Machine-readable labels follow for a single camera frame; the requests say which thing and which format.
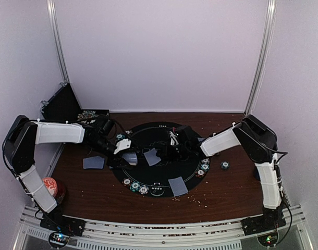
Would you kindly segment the grey card deck box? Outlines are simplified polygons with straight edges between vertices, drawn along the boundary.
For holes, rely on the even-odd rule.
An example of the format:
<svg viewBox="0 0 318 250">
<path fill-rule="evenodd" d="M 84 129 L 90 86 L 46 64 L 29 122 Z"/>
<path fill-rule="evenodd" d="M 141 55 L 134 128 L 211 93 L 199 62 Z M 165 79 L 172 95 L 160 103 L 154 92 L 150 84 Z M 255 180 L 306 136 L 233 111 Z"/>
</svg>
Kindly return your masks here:
<svg viewBox="0 0 318 250">
<path fill-rule="evenodd" d="M 136 153 L 124 153 L 122 158 L 131 166 L 136 166 L 138 164 Z"/>
</svg>

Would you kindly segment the white blue chip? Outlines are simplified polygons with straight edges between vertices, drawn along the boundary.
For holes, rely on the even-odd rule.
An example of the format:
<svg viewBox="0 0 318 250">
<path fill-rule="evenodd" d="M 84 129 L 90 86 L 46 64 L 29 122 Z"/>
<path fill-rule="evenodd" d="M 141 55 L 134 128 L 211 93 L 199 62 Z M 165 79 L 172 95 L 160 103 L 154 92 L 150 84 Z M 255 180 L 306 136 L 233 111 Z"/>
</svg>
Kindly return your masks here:
<svg viewBox="0 0 318 250">
<path fill-rule="evenodd" d="M 139 193 L 141 195 L 146 195 L 148 193 L 148 191 L 149 191 L 149 187 L 146 185 L 142 185 L 139 187 Z"/>
<path fill-rule="evenodd" d="M 209 162 L 210 162 L 210 160 L 208 158 L 202 160 L 202 163 L 204 163 L 204 164 L 208 164 Z"/>
</svg>

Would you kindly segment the dealt card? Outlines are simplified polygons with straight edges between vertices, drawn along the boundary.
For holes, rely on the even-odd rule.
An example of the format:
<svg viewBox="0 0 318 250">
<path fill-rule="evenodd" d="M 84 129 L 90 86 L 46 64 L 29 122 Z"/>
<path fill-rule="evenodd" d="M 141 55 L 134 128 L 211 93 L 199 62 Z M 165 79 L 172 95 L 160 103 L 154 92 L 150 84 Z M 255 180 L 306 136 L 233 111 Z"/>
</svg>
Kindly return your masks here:
<svg viewBox="0 0 318 250">
<path fill-rule="evenodd" d="M 182 196 L 189 192 L 182 177 L 168 179 L 168 183 L 172 190 L 173 196 Z"/>
</svg>

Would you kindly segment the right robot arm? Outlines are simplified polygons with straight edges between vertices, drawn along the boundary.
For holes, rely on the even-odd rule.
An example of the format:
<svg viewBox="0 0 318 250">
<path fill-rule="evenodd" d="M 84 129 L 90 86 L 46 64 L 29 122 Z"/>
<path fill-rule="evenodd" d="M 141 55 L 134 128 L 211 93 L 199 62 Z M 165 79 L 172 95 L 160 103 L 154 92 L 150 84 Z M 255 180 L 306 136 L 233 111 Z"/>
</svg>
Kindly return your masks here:
<svg viewBox="0 0 318 250">
<path fill-rule="evenodd" d="M 277 147 L 276 133 L 254 115 L 207 138 L 200 139 L 190 126 L 179 126 L 168 132 L 168 142 L 157 156 L 164 160 L 179 160 L 191 155 L 212 157 L 227 149 L 241 146 L 259 173 L 263 192 L 263 215 L 260 226 L 270 230 L 279 222 L 285 204 L 279 161 L 287 155 Z"/>
</svg>

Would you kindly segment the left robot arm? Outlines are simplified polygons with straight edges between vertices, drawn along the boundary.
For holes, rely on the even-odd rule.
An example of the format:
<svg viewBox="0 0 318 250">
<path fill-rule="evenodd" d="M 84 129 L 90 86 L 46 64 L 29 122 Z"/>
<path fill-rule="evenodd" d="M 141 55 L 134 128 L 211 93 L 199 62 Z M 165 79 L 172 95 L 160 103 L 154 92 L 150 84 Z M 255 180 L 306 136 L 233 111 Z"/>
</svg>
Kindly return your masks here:
<svg viewBox="0 0 318 250">
<path fill-rule="evenodd" d="M 4 164 L 38 208 L 48 214 L 46 221 L 55 231 L 64 230 L 67 219 L 56 212 L 57 201 L 43 183 L 48 164 L 62 144 L 85 144 L 103 154 L 111 168 L 131 169 L 138 163 L 135 145 L 125 130 L 113 143 L 108 135 L 115 126 L 122 127 L 103 115 L 77 120 L 30 119 L 19 115 L 13 121 L 2 143 Z"/>
</svg>

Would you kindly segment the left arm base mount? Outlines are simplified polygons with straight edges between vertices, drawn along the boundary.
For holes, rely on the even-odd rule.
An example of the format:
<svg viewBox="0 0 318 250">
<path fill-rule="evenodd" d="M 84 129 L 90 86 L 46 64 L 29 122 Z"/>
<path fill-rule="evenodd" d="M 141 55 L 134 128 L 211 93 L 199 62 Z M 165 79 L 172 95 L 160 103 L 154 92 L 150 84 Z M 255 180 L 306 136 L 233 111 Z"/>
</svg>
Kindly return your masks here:
<svg viewBox="0 0 318 250">
<path fill-rule="evenodd" d="M 82 236 L 85 228 L 85 221 L 81 219 L 63 217 L 62 223 L 57 223 L 44 218 L 40 222 L 40 227 L 49 229 L 48 243 L 51 247 L 60 249 L 65 247 L 74 236 Z"/>
</svg>

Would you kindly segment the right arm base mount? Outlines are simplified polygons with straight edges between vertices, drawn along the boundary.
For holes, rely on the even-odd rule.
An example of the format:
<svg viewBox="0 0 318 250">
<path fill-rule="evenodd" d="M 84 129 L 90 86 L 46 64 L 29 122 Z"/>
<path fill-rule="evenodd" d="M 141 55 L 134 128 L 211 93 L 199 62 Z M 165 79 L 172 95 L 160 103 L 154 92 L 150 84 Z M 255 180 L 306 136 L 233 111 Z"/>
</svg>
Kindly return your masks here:
<svg viewBox="0 0 318 250">
<path fill-rule="evenodd" d="M 266 220 L 264 216 L 257 216 L 243 219 L 241 225 L 245 236 L 256 235 L 261 246 L 270 248 L 278 244 L 278 229 L 286 225 L 286 220 Z"/>
</svg>

